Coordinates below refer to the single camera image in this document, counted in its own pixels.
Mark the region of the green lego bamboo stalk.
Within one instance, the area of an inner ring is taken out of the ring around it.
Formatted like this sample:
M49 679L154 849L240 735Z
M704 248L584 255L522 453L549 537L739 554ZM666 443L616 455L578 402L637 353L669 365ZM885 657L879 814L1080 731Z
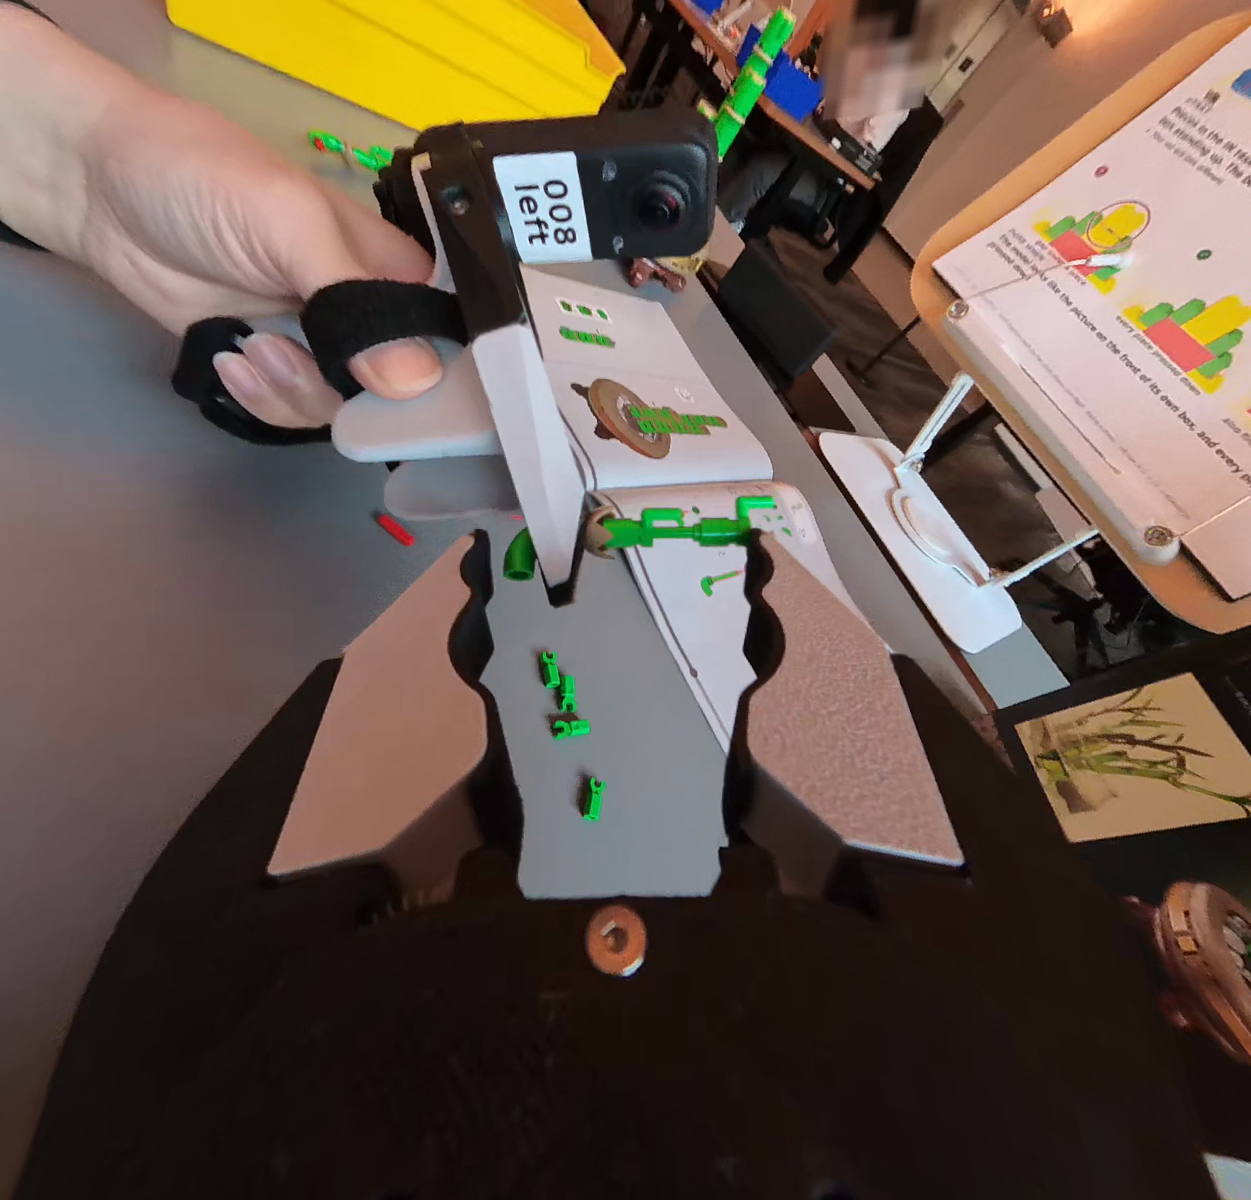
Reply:
M637 519L624 519L610 506L587 517L584 548L595 556L614 556L622 550L651 548L657 541L693 541L701 548L727 548L745 544L757 515L778 510L772 496L739 496L728 519L704 517L681 507L643 507Z

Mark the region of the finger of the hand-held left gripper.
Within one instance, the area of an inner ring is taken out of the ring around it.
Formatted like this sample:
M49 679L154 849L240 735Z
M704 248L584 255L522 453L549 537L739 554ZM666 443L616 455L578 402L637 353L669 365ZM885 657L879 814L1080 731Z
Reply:
M584 479L532 327L477 335L474 365L549 604L564 608L574 597L582 550Z

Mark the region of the person's left hand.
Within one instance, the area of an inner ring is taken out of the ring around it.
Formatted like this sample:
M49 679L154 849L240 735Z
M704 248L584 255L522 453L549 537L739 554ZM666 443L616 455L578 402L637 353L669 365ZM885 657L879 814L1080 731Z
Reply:
M423 285L430 255L227 118L1 0L1 224L180 335L298 310L347 280Z

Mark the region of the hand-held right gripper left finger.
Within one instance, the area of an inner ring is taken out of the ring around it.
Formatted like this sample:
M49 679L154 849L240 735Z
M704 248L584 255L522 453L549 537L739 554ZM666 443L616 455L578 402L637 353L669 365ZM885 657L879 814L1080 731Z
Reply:
M438 901L477 849L517 875L523 803L483 684L491 595L491 541L472 530L343 651L272 879L378 865L405 901Z

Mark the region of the yellow plastic bin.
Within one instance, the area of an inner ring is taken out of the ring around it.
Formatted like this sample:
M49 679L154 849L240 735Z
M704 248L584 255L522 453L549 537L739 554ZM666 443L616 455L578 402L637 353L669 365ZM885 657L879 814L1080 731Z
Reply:
M413 130L597 114L624 73L578 0L164 0L180 31Z

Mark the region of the black lego set box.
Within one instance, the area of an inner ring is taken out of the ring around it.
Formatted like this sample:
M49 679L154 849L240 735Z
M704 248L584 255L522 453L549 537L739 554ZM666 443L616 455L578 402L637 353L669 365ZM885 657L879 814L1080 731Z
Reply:
M1249 1064L1249 629L994 713L1064 837L1119 898L1165 1017Z

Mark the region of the green lego bamboo model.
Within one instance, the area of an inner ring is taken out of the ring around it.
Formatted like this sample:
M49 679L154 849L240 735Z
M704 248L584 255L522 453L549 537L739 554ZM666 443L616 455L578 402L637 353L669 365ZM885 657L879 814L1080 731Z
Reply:
M727 150L739 138L748 117L763 95L773 61L778 54L784 52L794 27L794 13L787 6L778 6L740 64L725 99L716 107L707 99L699 101L699 114L702 114L715 130L716 160L725 160ZM637 257L628 262L625 279L631 288L657 280L669 292L681 292L702 268L707 259L709 243L702 243L689 257Z

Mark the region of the instruction poster on board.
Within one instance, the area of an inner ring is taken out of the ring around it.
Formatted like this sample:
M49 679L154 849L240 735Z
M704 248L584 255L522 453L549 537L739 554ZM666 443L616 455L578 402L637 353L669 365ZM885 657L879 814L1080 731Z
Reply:
M1137 537L1123 535L1123 523L1115 520L1113 499L1097 487L1093 474L1079 461L1075 450L1064 445L1064 434L1050 416L1037 415L1018 384L1002 379L1002 369L974 349L960 324L949 317L957 301L949 285L938 279L933 266L943 255L990 227L997 219L1040 193L1065 169L1087 159L1089 153L1128 125L1137 114L1157 101L1165 91L1181 84L1203 61L1249 28L1249 10L1220 16L1184 35L1167 52L1137 73L1120 80L1113 91L1075 117L1064 130L1051 128L1045 145L1030 145L1023 159L994 185L982 191L944 225L933 230L915 257L911 270L911 303L923 326L954 358L974 389L993 407L1004 426L1035 457L1070 504L1097 529L1116 559L1128 567L1135 581L1172 616L1196 629L1229 634L1249 626L1249 597L1227 600L1214 584L1200 572L1189 556L1176 556L1167 564L1154 564L1135 550Z

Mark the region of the black rectangular case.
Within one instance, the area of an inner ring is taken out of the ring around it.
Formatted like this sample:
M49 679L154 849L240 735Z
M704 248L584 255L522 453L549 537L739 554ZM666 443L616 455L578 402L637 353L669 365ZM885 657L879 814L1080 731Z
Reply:
M751 358L780 387L799 381L834 343L837 327L790 283L780 259L749 239L715 301Z

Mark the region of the lego instruction booklet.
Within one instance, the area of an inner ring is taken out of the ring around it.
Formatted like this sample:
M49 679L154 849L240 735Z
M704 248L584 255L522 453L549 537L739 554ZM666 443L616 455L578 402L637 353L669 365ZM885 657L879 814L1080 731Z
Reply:
M768 499L743 520L834 594L845 588L803 496L773 479L768 451L699 368L661 304L523 268L549 381L587 474L590 507L693 530L739 520L739 499ZM657 538L624 560L722 749L751 669L743 544Z

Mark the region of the white board stand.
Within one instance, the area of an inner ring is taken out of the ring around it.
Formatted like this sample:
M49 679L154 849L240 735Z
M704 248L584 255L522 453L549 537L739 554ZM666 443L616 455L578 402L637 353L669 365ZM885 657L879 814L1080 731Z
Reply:
M877 436L818 434L821 457L933 623L965 655L979 655L1021 629L1011 585L1101 537L1084 525L1010 572L994 572L982 560L921 476L926 453L972 384L969 373L957 373L906 451Z

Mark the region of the white instruction sheet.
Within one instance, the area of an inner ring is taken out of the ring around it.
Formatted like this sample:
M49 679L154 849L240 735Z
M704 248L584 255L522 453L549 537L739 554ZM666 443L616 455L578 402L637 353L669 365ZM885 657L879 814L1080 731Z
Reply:
M1249 16L1213 22L930 238L913 270L1123 560L1249 597Z

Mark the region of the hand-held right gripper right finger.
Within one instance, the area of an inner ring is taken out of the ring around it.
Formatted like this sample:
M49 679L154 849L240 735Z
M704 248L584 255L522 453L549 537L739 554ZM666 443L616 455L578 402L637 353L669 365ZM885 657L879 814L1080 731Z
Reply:
M859 854L962 870L889 646L773 535L751 535L743 595L755 676L730 734L727 833L795 894L826 894Z

